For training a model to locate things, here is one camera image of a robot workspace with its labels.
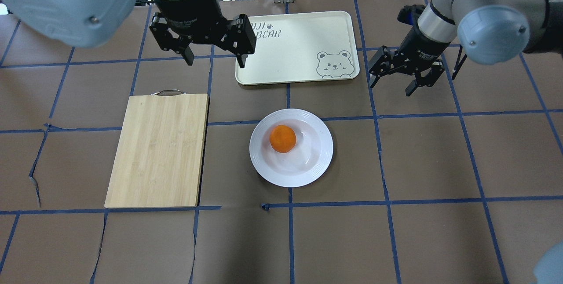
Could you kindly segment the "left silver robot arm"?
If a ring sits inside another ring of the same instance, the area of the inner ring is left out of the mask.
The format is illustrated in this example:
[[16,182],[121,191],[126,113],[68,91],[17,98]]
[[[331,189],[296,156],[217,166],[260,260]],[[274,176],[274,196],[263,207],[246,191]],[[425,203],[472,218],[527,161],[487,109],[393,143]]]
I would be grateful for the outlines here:
[[[129,16],[136,0],[2,0],[25,24],[73,47],[99,47]],[[150,32],[163,51],[174,51],[191,65],[191,44],[215,45],[245,66],[255,53],[255,32],[247,15],[229,20],[218,0],[153,0]]]

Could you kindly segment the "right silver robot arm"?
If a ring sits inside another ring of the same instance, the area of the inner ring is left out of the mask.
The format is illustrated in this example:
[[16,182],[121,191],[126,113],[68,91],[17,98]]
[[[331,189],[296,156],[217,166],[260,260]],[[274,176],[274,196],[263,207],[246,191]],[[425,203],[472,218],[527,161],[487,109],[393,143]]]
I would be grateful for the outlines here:
[[410,31],[398,50],[381,46],[366,71],[370,87],[390,74],[413,76],[406,96],[442,76],[439,57],[455,38],[460,47],[453,78],[466,59],[494,65],[522,52],[562,54],[563,0],[430,0],[404,6],[397,19]]

